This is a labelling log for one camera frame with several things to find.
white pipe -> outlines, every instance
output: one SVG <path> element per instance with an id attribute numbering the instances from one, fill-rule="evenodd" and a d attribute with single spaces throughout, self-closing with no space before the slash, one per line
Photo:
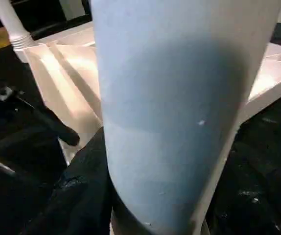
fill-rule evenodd
<path id="1" fill-rule="evenodd" d="M 280 7 L 281 0 L 92 1 L 124 235 L 200 233 L 215 188 L 207 190 L 210 176 L 224 165 L 220 153 Z"/>
<path id="2" fill-rule="evenodd" d="M 13 50 L 27 63 L 23 49 L 35 45 L 30 33 L 23 27 L 9 0 L 0 0 L 0 21 L 9 34 Z"/>

crumpled black material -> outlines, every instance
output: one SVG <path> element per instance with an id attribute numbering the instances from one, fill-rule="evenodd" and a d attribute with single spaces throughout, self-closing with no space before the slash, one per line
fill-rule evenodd
<path id="1" fill-rule="evenodd" d="M 112 210 L 103 128 L 81 149 L 21 235 L 109 235 Z"/>
<path id="2" fill-rule="evenodd" d="M 212 235 L 281 235 L 281 99 L 241 126 L 207 221 Z"/>

black handle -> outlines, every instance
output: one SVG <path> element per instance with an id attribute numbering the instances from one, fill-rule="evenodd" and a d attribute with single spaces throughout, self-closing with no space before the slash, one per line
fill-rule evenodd
<path id="1" fill-rule="evenodd" d="M 33 110 L 33 114 L 68 145 L 78 145 L 80 141 L 78 134 L 63 124 L 51 109 L 46 106 L 37 107 Z"/>

white pipe fitting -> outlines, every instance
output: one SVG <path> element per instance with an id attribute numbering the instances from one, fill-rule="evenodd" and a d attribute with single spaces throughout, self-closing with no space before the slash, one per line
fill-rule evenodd
<path id="1" fill-rule="evenodd" d="M 23 63 L 27 63 L 23 49 L 35 45 L 35 42 L 23 27 L 9 0 L 0 0 L 0 20 L 9 34 L 13 50 Z"/>

white speck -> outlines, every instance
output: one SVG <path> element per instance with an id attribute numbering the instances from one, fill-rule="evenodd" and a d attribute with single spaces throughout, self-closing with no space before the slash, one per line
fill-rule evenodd
<path id="1" fill-rule="evenodd" d="M 203 126 L 203 125 L 205 125 L 205 120 L 200 120 L 199 122 L 198 122 L 198 125 L 200 125 L 200 126 Z"/>

